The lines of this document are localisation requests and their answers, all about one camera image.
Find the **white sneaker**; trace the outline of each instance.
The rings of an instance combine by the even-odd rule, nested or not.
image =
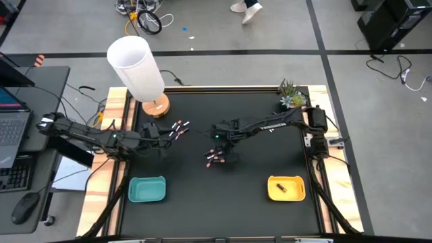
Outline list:
[[[252,20],[252,17],[260,10],[263,6],[259,3],[255,3],[252,7],[246,10],[246,15],[244,16],[242,24],[248,24]]]
[[[233,11],[234,13],[244,13],[248,8],[246,7],[246,4],[244,3],[244,1],[235,3],[233,5],[231,5],[231,7],[229,8],[231,11]]]

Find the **keyboard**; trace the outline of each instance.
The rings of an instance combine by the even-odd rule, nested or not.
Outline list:
[[[16,158],[12,168],[0,169],[0,193],[29,190],[33,159],[31,156]]]
[[[18,145],[25,128],[25,119],[0,119],[0,146]]]

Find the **lamp shade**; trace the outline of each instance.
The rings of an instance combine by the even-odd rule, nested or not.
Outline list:
[[[116,40],[108,48],[107,59],[137,101],[154,101],[162,95],[165,84],[143,38],[126,36]]]

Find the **black floor stripe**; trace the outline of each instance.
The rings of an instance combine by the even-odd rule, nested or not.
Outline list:
[[[344,112],[342,111],[342,104],[340,103],[338,90],[336,88],[336,83],[331,71],[331,66],[327,52],[325,51],[325,45],[323,37],[321,35],[321,30],[319,29],[317,15],[313,7],[312,0],[306,0],[308,6],[310,20],[312,21],[313,30],[315,37],[317,38],[318,49],[320,50],[321,61],[323,62],[325,76],[327,78],[327,83],[330,91],[331,100],[333,101],[333,106],[335,108],[335,113],[337,121],[339,124],[340,132],[343,137],[349,136],[348,127],[346,125]],[[371,222],[371,217],[369,215],[369,210],[367,208],[365,193],[363,192],[363,187],[360,180],[360,174],[358,172],[358,167],[356,159],[354,157],[354,151],[350,142],[345,143],[345,153],[347,156],[347,161],[350,164],[350,174],[353,181],[353,187],[356,195],[356,200],[358,204],[358,210],[360,212],[361,221],[363,224],[363,230],[368,235],[373,235],[373,227]]]
[[[45,58],[106,58],[106,52],[95,53],[38,53],[38,54],[8,54],[14,58],[36,57],[42,54]],[[407,49],[391,51],[370,50],[214,50],[214,51],[153,51],[155,57],[185,57],[185,56],[218,56],[218,55],[418,55],[432,54],[432,49]]]

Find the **computer mouse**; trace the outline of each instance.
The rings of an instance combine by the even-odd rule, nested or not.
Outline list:
[[[29,192],[21,198],[12,212],[12,223],[19,225],[27,221],[39,201],[39,193]]]

